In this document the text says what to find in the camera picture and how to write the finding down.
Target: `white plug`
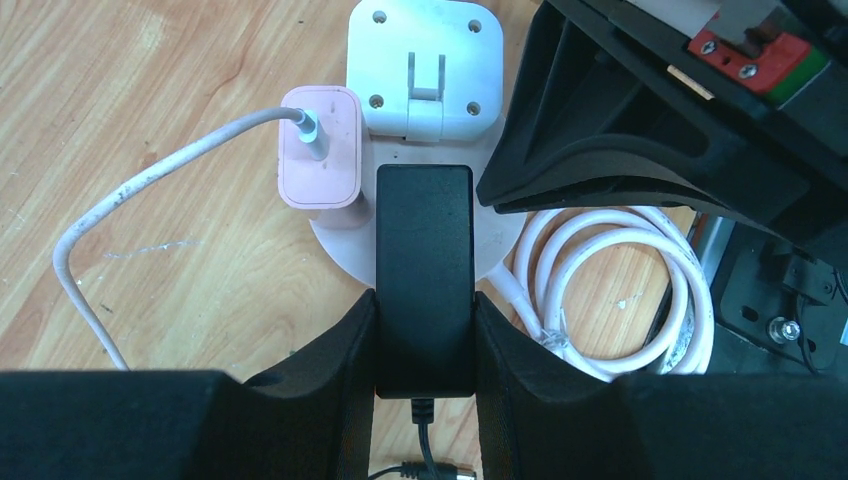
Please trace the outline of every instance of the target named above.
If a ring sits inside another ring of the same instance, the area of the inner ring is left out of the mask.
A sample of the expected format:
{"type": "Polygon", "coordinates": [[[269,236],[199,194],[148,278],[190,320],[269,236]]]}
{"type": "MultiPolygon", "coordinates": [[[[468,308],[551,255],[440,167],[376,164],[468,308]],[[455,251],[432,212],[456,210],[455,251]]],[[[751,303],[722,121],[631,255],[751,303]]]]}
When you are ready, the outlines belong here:
{"type": "Polygon", "coordinates": [[[373,135],[470,141],[501,113],[503,30],[480,5],[363,0],[347,52],[347,87],[373,135]]]}

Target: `white cable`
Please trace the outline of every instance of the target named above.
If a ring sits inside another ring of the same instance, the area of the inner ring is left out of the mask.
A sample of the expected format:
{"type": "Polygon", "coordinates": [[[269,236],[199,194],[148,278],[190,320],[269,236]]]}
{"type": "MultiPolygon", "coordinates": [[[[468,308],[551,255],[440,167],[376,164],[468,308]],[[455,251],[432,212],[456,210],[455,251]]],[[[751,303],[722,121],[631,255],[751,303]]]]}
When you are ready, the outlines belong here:
{"type": "Polygon", "coordinates": [[[77,307],[77,310],[79,310],[80,314],[88,322],[91,329],[94,330],[94,334],[97,335],[100,343],[103,344],[103,347],[109,353],[109,357],[118,369],[129,370],[129,366],[121,355],[120,350],[118,350],[118,346],[115,345],[115,342],[109,335],[109,332],[100,323],[97,314],[94,313],[94,310],[92,310],[88,301],[86,301],[82,292],[77,287],[74,277],[71,274],[71,267],[68,264],[71,250],[73,250],[77,241],[94,228],[95,225],[100,223],[101,220],[114,212],[135,194],[144,190],[160,178],[174,172],[204,153],[232,140],[253,127],[270,121],[284,119],[291,120],[301,130],[315,128],[315,124],[300,109],[277,107],[245,115],[209,133],[194,143],[186,145],[122,183],[114,192],[107,195],[103,200],[100,200],[82,218],[74,222],[62,234],[61,238],[59,238],[59,242],[56,244],[55,250],[53,250],[53,268],[56,270],[56,276],[59,278],[62,287],[65,288],[65,292],[71,298],[71,301],[77,307]]]}
{"type": "Polygon", "coordinates": [[[712,355],[715,323],[710,288],[701,264],[689,242],[662,211],[654,207],[627,208],[639,215],[621,210],[594,210],[575,216],[554,232],[536,265],[535,308],[527,278],[530,256],[542,230],[562,209],[547,210],[533,217],[516,249],[513,273],[500,264],[487,278],[515,308],[533,339],[574,367],[604,381],[645,367],[674,346],[686,315],[691,288],[694,332],[686,353],[671,373],[704,373],[712,355]],[[553,270],[556,257],[565,243],[578,231],[593,225],[624,228],[590,238],[553,270]],[[568,341],[568,322],[562,308],[565,289],[578,267],[589,257],[606,247],[622,243],[648,245],[660,251],[671,277],[669,315],[657,336],[640,351],[613,360],[589,358],[568,341]]]}

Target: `wooden surface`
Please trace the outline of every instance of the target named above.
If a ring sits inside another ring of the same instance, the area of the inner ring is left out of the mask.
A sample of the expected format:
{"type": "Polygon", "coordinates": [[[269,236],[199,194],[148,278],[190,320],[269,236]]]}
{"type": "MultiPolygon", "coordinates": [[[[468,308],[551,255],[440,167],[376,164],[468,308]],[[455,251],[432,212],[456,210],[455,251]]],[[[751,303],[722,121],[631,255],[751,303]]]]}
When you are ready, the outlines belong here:
{"type": "MultiPolygon", "coordinates": [[[[511,92],[537,2],[486,4],[504,28],[511,92]]],[[[343,84],[353,5],[0,2],[0,368],[111,368],[54,278],[54,242],[121,181],[200,135],[295,86],[343,84]]],[[[279,198],[275,165],[276,128],[258,128],[140,194],[78,244],[72,269],[131,366],[245,379],[360,295],[305,215],[279,198]]],[[[591,259],[566,299],[577,345],[599,356],[638,348],[666,281],[643,249],[591,259]]],[[[473,401],[437,407],[436,457],[479,471],[473,401]]],[[[372,465],[415,458],[407,402],[378,399],[372,465]]]]}

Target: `pink charger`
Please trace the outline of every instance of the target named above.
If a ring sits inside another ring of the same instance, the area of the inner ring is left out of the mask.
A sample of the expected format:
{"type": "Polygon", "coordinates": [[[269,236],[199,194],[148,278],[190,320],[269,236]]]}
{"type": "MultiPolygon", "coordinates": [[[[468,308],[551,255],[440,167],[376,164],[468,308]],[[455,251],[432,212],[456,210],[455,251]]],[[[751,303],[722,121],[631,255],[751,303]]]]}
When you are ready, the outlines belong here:
{"type": "Polygon", "coordinates": [[[359,98],[345,87],[310,85],[287,93],[282,106],[304,110],[317,127],[304,136],[291,122],[280,122],[280,196],[292,208],[308,210],[323,228],[366,224],[373,214],[362,195],[363,144],[369,137],[359,98]]]}

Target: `bolt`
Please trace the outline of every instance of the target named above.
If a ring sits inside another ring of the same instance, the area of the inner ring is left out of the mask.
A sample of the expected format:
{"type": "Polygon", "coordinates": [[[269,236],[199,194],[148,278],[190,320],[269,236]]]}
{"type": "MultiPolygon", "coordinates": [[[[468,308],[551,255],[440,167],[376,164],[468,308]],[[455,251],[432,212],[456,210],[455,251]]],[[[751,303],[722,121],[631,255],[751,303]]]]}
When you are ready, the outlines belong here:
{"type": "Polygon", "coordinates": [[[801,325],[795,320],[777,317],[769,323],[768,333],[775,343],[794,342],[801,337],[801,325]]]}
{"type": "Polygon", "coordinates": [[[757,74],[757,66],[753,63],[749,63],[745,65],[741,69],[739,69],[739,78],[746,79],[751,78],[757,74]]]}
{"type": "Polygon", "coordinates": [[[703,44],[701,46],[701,55],[709,55],[715,52],[716,44],[714,41],[710,40],[709,42],[703,44]]]}

